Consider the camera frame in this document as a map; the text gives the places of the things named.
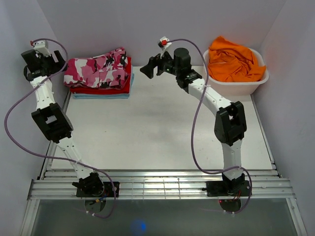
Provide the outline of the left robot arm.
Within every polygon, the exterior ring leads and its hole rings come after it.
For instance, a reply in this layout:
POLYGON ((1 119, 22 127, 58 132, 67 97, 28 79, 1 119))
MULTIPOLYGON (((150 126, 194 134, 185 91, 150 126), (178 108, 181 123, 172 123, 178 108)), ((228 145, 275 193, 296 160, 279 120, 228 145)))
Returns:
POLYGON ((65 70, 66 62, 60 52, 56 50, 54 54, 57 60, 54 60, 48 50, 41 53, 31 49, 21 54, 27 64, 24 75, 32 87, 37 88, 36 110, 32 112, 31 117, 45 138, 55 143, 69 159, 78 178, 72 185, 84 194, 98 197, 104 193, 104 184, 98 173, 79 164, 82 158, 72 138, 73 126, 59 104, 55 102, 52 82, 47 78, 65 70))

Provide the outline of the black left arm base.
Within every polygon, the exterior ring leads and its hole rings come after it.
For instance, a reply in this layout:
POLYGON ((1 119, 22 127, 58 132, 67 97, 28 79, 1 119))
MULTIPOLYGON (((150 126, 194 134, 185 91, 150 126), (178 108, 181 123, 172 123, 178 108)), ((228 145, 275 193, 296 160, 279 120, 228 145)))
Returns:
POLYGON ((96 187, 96 189, 92 189, 91 191, 83 191, 79 188, 76 190, 76 197, 79 198, 100 198, 103 196, 106 197, 114 197, 114 191, 116 191, 116 197, 119 196, 120 182, 114 181, 114 188, 112 187, 111 182, 106 181, 103 182, 100 186, 96 187))

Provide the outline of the pink camouflage trousers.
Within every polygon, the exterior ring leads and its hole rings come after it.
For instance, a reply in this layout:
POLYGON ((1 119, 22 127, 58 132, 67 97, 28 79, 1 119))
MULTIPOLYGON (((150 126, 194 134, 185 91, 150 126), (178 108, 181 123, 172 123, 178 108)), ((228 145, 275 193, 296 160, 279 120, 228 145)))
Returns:
POLYGON ((72 58, 68 61, 63 83, 69 88, 122 90, 131 73, 131 57, 120 47, 91 58, 72 58))

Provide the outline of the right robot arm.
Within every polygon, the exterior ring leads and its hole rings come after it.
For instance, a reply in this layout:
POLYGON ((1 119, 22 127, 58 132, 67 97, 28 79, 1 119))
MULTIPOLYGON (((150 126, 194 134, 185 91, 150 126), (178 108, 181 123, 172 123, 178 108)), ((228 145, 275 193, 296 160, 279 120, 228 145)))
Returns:
POLYGON ((174 55, 168 52, 150 57, 140 71, 148 78, 166 72, 176 77, 177 84, 189 95, 199 99, 215 116, 214 134, 221 143, 223 152, 222 181, 208 182, 205 190, 209 196, 251 195, 250 182, 241 168, 241 145, 247 130, 244 106, 224 98, 205 80, 190 63, 189 51, 177 48, 174 55))

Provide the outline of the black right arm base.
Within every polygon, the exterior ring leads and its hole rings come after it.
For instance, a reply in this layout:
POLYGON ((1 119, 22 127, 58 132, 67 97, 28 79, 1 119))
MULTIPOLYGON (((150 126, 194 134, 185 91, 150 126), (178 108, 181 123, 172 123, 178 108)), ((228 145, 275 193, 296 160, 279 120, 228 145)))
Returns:
POLYGON ((208 197, 227 197, 240 194, 241 197, 251 196, 251 187, 249 181, 245 180, 235 186, 229 186, 223 180, 207 181, 206 187, 202 189, 207 192, 208 197))

